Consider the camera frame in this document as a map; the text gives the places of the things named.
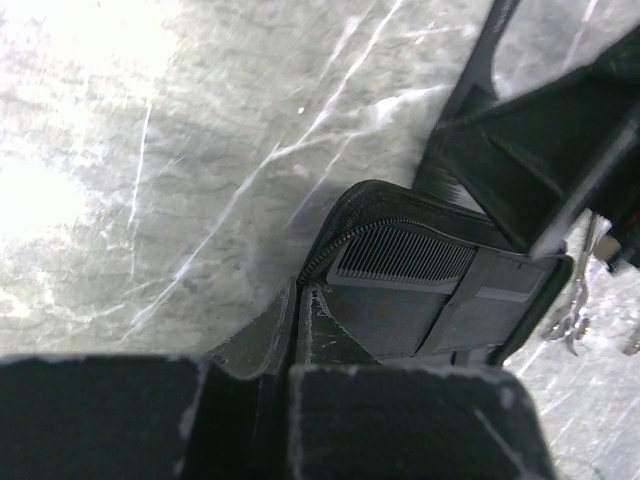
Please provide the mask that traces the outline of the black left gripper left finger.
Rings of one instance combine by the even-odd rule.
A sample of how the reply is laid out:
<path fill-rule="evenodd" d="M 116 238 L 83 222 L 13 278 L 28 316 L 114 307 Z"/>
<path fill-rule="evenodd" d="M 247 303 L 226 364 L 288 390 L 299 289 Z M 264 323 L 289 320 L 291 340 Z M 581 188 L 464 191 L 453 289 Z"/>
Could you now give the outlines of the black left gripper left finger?
<path fill-rule="evenodd" d="M 206 353 L 3 357 L 2 477 L 281 477 L 297 297 Z"/>

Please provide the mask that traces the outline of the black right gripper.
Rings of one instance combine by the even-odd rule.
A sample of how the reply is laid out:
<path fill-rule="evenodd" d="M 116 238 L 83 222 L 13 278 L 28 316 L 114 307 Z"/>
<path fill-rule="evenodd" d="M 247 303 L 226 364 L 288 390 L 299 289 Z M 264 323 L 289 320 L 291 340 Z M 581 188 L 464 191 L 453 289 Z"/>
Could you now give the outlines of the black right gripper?
<path fill-rule="evenodd" d="M 436 154 L 510 244 L 551 252 L 585 209 L 595 255 L 639 265 L 639 32 L 556 81 L 439 130 Z"/>

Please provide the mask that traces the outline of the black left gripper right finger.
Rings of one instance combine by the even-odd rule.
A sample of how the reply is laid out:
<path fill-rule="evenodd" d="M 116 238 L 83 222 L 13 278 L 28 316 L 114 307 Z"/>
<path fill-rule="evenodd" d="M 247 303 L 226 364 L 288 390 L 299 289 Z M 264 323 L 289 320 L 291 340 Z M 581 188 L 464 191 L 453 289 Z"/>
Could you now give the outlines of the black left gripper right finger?
<path fill-rule="evenodd" d="M 293 479 L 553 479 L 533 401 L 492 367 L 384 366 L 304 289 L 289 372 Z"/>

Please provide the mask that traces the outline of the black handled razor comb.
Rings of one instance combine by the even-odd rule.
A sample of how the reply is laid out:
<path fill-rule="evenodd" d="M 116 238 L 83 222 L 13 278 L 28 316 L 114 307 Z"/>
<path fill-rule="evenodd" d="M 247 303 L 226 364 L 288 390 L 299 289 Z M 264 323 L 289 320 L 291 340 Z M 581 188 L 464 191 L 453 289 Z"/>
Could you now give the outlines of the black handled razor comb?
<path fill-rule="evenodd" d="M 417 166 L 411 190 L 453 202 L 458 197 L 458 181 L 444 168 L 436 154 L 439 130 L 446 124 L 492 106 L 498 96 L 492 79 L 493 59 L 519 0 L 495 0 L 470 57 L 431 131 Z"/>

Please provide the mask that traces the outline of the black zipper tool case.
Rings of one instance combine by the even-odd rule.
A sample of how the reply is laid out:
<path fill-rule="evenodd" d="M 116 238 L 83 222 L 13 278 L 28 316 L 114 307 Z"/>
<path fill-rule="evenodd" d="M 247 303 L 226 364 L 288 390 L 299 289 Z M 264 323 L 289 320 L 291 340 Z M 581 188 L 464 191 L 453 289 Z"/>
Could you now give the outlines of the black zipper tool case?
<path fill-rule="evenodd" d="M 518 252 L 481 213 L 380 180 L 336 201 L 298 281 L 372 356 L 501 365 L 567 284 L 573 259 Z"/>

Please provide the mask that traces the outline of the black straight comb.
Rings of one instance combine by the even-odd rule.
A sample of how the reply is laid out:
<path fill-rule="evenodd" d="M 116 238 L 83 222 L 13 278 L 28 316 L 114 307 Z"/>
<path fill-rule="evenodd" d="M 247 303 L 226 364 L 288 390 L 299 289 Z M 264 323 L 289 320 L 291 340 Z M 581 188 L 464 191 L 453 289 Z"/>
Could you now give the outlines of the black straight comb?
<path fill-rule="evenodd" d="M 489 255 L 480 270 L 486 298 L 524 301 L 548 273 L 544 265 L 503 251 L 391 225 L 347 242 L 328 270 L 327 283 L 451 295 L 481 252 Z"/>

